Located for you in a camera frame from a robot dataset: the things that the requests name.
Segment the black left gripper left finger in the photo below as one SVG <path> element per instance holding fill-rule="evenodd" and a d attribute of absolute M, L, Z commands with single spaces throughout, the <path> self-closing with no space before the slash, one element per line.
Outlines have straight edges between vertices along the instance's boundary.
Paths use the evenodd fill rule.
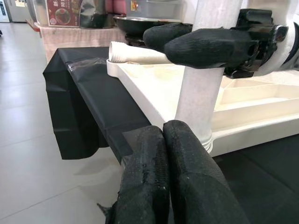
<path fill-rule="evenodd" d="M 145 127 L 121 179 L 107 224 L 166 224 L 170 208 L 169 167 L 161 129 Z"/>

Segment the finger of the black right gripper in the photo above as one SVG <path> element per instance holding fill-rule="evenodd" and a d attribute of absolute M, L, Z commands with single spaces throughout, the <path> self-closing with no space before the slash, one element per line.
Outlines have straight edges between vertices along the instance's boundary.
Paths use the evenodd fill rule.
<path fill-rule="evenodd" d="M 192 24 L 181 22 L 154 26 L 143 33 L 143 41 L 149 49 L 164 53 L 165 44 L 190 33 L 192 28 Z"/>
<path fill-rule="evenodd" d="M 172 63 L 195 69 L 238 67 L 252 57 L 257 44 L 246 31 L 205 28 L 171 40 L 164 53 Z"/>

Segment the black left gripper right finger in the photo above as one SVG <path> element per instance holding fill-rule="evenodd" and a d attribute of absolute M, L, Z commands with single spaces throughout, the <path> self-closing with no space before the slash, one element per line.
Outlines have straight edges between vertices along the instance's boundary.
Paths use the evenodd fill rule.
<path fill-rule="evenodd" d="M 171 202 L 177 224 L 248 224 L 219 166 L 190 127 L 164 124 Z"/>

